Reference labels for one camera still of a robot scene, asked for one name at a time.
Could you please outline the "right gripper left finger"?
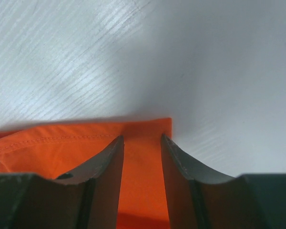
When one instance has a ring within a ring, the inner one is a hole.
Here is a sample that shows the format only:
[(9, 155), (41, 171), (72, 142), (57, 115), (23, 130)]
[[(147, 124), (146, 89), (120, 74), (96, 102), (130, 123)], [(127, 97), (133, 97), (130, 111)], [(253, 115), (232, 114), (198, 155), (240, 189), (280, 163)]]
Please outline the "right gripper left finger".
[(0, 174), (0, 229), (116, 227), (124, 138), (55, 179)]

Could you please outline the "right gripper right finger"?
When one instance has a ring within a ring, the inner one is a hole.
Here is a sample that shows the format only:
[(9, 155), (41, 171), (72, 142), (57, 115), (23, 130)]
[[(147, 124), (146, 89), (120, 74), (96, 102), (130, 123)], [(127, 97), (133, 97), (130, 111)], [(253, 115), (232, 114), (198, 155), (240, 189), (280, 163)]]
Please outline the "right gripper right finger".
[(231, 177), (161, 137), (170, 226), (173, 229), (286, 229), (286, 174)]

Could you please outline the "orange t shirt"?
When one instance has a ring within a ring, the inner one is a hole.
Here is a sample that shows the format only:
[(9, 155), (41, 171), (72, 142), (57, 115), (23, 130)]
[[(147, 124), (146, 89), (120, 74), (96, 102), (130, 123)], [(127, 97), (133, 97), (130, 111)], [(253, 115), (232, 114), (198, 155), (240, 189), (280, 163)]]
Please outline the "orange t shirt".
[(0, 173), (34, 172), (56, 178), (122, 135), (124, 161), (117, 228), (167, 229), (170, 225), (161, 161), (162, 134), (171, 136), (171, 118), (52, 124), (0, 132)]

